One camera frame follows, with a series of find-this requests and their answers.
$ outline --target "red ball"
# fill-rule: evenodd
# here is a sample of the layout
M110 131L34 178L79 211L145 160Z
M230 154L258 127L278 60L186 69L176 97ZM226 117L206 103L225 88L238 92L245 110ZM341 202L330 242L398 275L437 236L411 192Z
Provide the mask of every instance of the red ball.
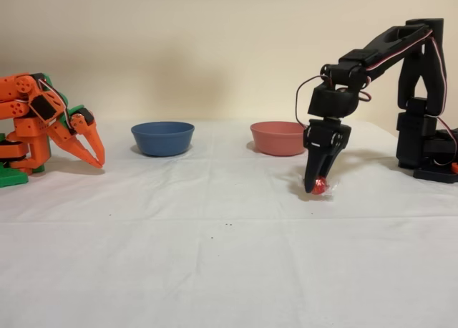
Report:
M318 176L315 182L315 187L313 187L312 194L323 194L328 189L328 182L324 176Z

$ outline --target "white tablecloth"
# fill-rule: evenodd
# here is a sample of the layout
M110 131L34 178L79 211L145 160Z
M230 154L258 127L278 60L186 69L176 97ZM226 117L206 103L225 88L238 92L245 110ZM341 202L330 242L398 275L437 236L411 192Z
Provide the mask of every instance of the white tablecloth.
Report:
M54 148L0 189L0 327L458 327L458 185L399 170L387 132L351 123L315 197L248 123L197 122L175 158L132 124L99 125L104 170Z

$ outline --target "beige wall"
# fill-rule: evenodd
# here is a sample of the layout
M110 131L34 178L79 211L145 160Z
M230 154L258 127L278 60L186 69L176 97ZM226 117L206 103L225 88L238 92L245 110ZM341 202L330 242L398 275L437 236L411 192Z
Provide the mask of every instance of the beige wall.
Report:
M0 0L0 12L0 76L48 72L73 105L145 119L293 120L297 85L323 64L407 19L444 17L444 117L458 125L457 0ZM352 117L395 132L399 65Z

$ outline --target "wire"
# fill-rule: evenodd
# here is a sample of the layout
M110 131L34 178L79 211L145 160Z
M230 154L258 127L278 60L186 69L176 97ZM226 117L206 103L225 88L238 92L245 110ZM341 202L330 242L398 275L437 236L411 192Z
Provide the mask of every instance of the wire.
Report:
M441 54L439 52L439 47L437 46L436 39L434 37L431 37L432 44L434 45L434 50L436 51L437 59L439 60L439 64L441 66L441 76L442 76L442 81L444 83L444 95L442 97L442 109L441 112L437 117L442 115L445 110L445 104L447 103L447 79L445 78L445 71L444 71L444 64L442 63L442 58Z
M39 84L41 85L45 85L51 92L53 92L58 98L59 100L62 102L62 104L64 105L64 115L65 115L65 121L67 121L67 126L69 128L72 128L72 125L70 124L70 118L69 118L69 113L67 111L67 104L65 102L65 100L62 98L62 96L50 85L48 84L46 81L43 81L42 79L39 79L38 80Z
M429 31L428 33L426 33L422 38L416 40L415 42L407 45L405 48L403 48L402 50L398 51L398 52L395 52L394 54L388 56L388 57L385 57L383 58L381 61L377 62L376 64L374 65L371 65L370 67L367 67L366 68L366 71L370 72L371 70L374 70L378 67L380 67L383 63L385 63L386 61L389 61L391 58L395 57L395 56L398 56L399 54L403 53L404 51L410 49L411 47L413 47L415 44L418 44L420 43L422 40L425 40L427 37L429 37L432 33L432 30Z
M439 64L440 64L442 83L443 83L443 86L444 86L444 94L443 94L443 97L442 97L442 109L441 109L441 112L436 116L434 116L434 115L426 115L426 116L427 117L431 117L431 118L436 118L441 123L441 125L445 127L445 130L447 131L449 136L454 141L455 152L454 152L453 158L449 162L447 162L447 163L438 163L436 160L433 160L434 164L436 164L436 165L449 165L450 163L454 162L455 158L457 157L458 141L455 138L455 136L454 136L454 134L452 132L452 129L450 129L450 127L446 124L446 122L443 121L443 119L440 117L442 115L442 113L444 113L445 104L447 103L447 79L445 78L444 64L442 63L441 54L439 52L439 46L437 45L436 39L434 37L431 37L430 39L432 41L432 44L434 46L434 51L436 52L437 59L438 59Z
M445 127L445 130L447 130L449 136L450 136L450 137L453 139L453 141L455 142L455 153L454 153L453 158L452 158L449 162L447 162L447 163L439 163L439 162L437 162L436 160L433 160L433 162L434 162L435 165L449 165L450 163L454 162L454 160L455 160L455 158L456 158L456 156L457 156L457 152L458 152L458 141L457 141L457 139L455 138L455 136L454 136L452 130L450 129L450 127L445 123L445 121L443 121L442 118L440 118L440 117L435 117L435 118L441 123L441 125L442 125L443 127Z
M299 86L298 90L296 91L296 120L299 124L302 125L302 127L306 128L306 125L303 124L300 120L299 120L299 117L298 117L298 98L299 98L299 91L301 90L302 86L304 86L305 84L309 83L312 79L317 79L317 78L322 78L322 79L328 79L329 82L332 84L332 80L329 76L327 75L316 75L316 76L313 76L311 77L310 79L307 79L305 82L302 82L301 85Z
M347 87L341 87L341 88L338 88L337 90L339 92L346 92L347 89L348 89ZM358 97L359 100L364 101L364 102L369 102L372 100L372 95L370 95L368 92L365 92L363 90L360 90L359 92L366 96L366 97Z

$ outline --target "black robotic arm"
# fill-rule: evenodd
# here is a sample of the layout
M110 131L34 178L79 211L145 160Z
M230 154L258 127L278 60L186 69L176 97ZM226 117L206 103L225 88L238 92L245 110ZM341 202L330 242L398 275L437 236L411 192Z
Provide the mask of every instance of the black robotic arm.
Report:
M409 20L405 26L386 30L363 49L349 52L338 64L326 64L321 68L323 83L314 89L308 113L323 119L310 120L304 130L304 146L308 149L304 178L307 193L313 191L317 179L326 178L337 155L349 141L351 128L342 125L341 118L356 110L363 88L402 59L398 106L406 112L400 113L398 118L396 156L399 166L416 169L414 176L417 178L443 182L458 180L452 177L453 173L428 168L439 166L434 156L448 155L453 149L451 139L437 137L436 131L437 117L443 113L447 97L443 26L443 19ZM420 77L424 80L427 98L414 97ZM435 140L445 143L431 144ZM425 152L425 143L429 154Z

